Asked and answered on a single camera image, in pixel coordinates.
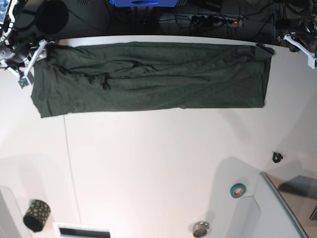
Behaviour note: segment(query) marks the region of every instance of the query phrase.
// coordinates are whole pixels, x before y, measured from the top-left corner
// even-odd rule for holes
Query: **blue plastic box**
[[[178,0],[111,0],[113,5],[121,6],[166,6],[174,7]]]

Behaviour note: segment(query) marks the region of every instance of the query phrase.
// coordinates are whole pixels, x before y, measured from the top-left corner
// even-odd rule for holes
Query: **power strip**
[[[159,19],[160,23],[176,23],[174,19],[175,16],[171,14],[164,14]],[[188,13],[180,13],[176,16],[177,23],[179,24],[204,24],[210,23],[214,26],[226,25],[232,28],[240,28],[243,27],[245,18],[239,17],[228,17],[228,16],[219,16],[219,15],[195,15],[195,14],[188,14]]]

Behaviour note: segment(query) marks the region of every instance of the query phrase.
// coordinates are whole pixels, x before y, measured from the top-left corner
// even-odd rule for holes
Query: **green tape roll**
[[[242,197],[246,191],[247,188],[242,183],[237,183],[231,187],[230,194],[233,198],[239,198]]]

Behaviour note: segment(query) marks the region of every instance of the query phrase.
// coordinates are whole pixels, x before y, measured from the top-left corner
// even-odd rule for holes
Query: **green fabric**
[[[169,108],[262,108],[273,50],[126,43],[49,49],[35,64],[42,117]]]

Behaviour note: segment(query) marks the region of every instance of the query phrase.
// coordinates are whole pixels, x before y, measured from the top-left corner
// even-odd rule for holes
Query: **black cylinder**
[[[23,222],[33,232],[40,232],[43,230],[50,213],[51,209],[45,202],[34,200],[23,217]]]

